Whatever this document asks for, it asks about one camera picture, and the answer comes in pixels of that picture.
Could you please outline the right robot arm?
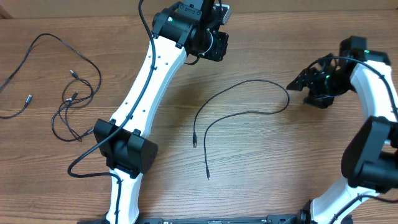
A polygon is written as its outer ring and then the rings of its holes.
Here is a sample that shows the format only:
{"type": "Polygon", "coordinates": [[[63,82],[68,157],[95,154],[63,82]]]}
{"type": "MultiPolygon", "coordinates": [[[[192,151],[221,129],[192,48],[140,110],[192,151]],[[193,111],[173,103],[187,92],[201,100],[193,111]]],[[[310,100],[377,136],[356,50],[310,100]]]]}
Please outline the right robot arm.
{"type": "Polygon", "coordinates": [[[294,223],[352,223],[350,213],[369,199],[397,203],[381,196],[397,188],[397,92],[388,54],[369,50],[364,37],[340,42],[339,54],[312,62],[287,85],[288,90],[308,88],[303,102],[326,109],[337,96],[358,95],[364,123],[345,149],[341,176],[321,196],[309,201],[294,223]]]}

